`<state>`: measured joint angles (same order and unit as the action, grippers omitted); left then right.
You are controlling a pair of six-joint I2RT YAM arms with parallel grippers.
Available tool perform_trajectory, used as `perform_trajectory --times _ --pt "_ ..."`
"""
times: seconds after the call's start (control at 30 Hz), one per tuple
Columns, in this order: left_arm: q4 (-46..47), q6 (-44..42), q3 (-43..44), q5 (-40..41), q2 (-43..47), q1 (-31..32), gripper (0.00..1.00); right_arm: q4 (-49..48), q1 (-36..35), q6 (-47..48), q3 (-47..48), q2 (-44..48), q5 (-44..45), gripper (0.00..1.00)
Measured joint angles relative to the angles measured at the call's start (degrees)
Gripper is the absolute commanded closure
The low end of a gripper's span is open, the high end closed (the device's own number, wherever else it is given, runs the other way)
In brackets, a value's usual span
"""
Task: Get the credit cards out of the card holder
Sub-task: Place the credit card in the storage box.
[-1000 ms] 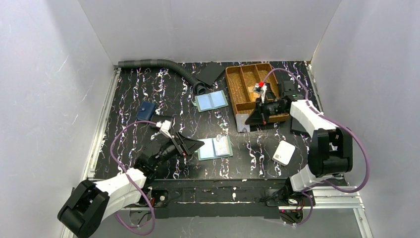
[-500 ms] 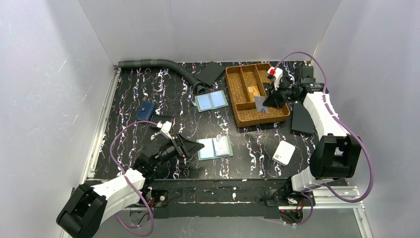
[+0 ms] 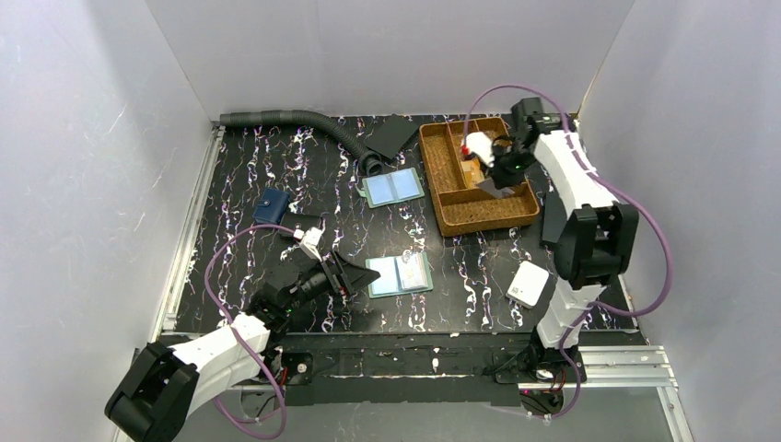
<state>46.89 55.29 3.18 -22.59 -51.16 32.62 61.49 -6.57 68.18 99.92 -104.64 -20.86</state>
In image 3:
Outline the mint green card holder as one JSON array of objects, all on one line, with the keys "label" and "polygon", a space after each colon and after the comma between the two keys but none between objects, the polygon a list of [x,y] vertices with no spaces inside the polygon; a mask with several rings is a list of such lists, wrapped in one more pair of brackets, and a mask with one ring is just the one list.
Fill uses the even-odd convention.
[{"label": "mint green card holder", "polygon": [[429,259],[424,251],[406,251],[399,256],[366,259],[368,269],[379,273],[379,279],[368,286],[370,298],[394,297],[423,293],[434,288]]}]

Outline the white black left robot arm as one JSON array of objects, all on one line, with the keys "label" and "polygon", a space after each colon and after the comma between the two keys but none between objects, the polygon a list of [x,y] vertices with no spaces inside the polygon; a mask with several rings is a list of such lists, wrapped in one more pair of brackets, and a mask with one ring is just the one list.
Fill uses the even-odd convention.
[{"label": "white black left robot arm", "polygon": [[301,254],[263,275],[247,309],[194,340],[148,343],[109,397],[105,416],[133,441],[171,441],[187,418],[230,387],[264,375],[277,400],[284,393],[263,360],[297,309],[326,294],[350,294],[380,277],[338,252],[320,261]]}]

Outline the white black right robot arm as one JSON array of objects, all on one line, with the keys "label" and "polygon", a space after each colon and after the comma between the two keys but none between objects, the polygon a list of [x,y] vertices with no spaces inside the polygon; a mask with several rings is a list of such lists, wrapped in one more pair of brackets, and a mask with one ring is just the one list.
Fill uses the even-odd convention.
[{"label": "white black right robot arm", "polygon": [[574,120],[542,110],[539,99],[522,99],[512,110],[515,133],[491,137],[465,131],[461,151],[484,166],[485,192],[500,196],[540,164],[563,206],[562,228],[553,245],[556,284],[549,306],[526,350],[527,368],[568,364],[578,334],[604,287],[629,264],[639,213],[598,184]]}]

